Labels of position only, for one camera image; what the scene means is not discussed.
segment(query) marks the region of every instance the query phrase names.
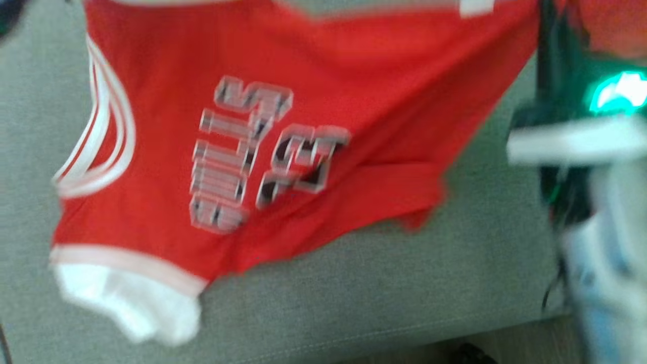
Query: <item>green light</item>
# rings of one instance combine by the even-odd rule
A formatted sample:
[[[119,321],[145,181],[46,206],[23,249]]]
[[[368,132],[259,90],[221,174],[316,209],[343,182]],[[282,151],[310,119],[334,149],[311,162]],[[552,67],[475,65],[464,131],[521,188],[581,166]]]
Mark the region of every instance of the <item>green light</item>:
[[[622,72],[602,82],[593,93],[589,110],[594,113],[632,113],[647,104],[647,77],[638,72]]]

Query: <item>red fabric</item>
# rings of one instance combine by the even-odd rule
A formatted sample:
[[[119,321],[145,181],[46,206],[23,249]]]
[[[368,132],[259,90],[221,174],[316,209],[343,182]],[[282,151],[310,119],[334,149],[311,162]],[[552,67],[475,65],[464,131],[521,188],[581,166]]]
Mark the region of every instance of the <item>red fabric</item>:
[[[64,201],[54,243],[132,249],[209,280],[377,220],[419,227],[442,200],[442,174],[536,48],[538,26],[536,2],[522,0],[467,19],[447,8],[312,21],[270,0],[85,7],[132,105],[137,144],[118,180]],[[248,220],[216,234],[192,225],[189,205],[196,141],[237,145],[199,129],[224,76],[290,89],[294,102],[258,147],[241,205]],[[258,209],[275,146],[295,124],[351,139],[332,156],[325,189],[290,188]],[[290,178],[312,170],[295,166]]]
[[[647,64],[647,0],[555,0],[570,5],[592,51]]]

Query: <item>gray upholstery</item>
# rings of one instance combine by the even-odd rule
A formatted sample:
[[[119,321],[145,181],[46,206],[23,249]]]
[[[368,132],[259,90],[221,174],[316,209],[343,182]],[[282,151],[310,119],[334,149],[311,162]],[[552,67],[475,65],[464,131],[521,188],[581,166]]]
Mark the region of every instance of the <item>gray upholstery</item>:
[[[0,47],[0,319],[16,364],[330,363],[540,318],[553,243],[535,171],[508,167],[504,151],[532,67],[455,164],[448,202],[419,234],[381,223],[220,280],[204,295],[199,337],[180,348],[133,346],[107,319],[63,303],[47,269],[59,216],[49,179],[90,99],[80,4],[62,2],[36,1]]]

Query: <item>white stripe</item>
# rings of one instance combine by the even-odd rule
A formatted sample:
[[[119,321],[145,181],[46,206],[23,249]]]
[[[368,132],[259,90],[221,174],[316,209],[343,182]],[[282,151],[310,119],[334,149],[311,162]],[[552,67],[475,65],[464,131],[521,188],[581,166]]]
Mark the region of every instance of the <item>white stripe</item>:
[[[94,56],[96,69],[99,70],[97,74],[102,75],[108,88],[113,92],[110,94],[110,105],[116,121],[117,141],[108,161],[89,171],[82,181],[77,181],[73,185],[60,186],[59,195],[63,198],[92,194],[110,185],[126,171],[135,152],[135,118],[124,87],[101,50],[89,36],[87,42]]]
[[[93,101],[93,110],[83,134],[79,138],[74,150],[65,164],[56,172],[52,181],[56,183],[70,183],[79,180],[92,165],[110,121],[109,93],[102,86],[100,71],[90,55],[90,90]]]

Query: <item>red jersey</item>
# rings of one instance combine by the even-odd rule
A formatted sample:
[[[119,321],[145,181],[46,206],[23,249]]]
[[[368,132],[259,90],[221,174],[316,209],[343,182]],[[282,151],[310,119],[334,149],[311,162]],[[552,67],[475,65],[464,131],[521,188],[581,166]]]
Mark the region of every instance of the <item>red jersey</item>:
[[[171,344],[218,277],[420,226],[537,32],[534,1],[321,21],[272,0],[85,7],[94,108],[56,176],[52,263],[68,299]]]

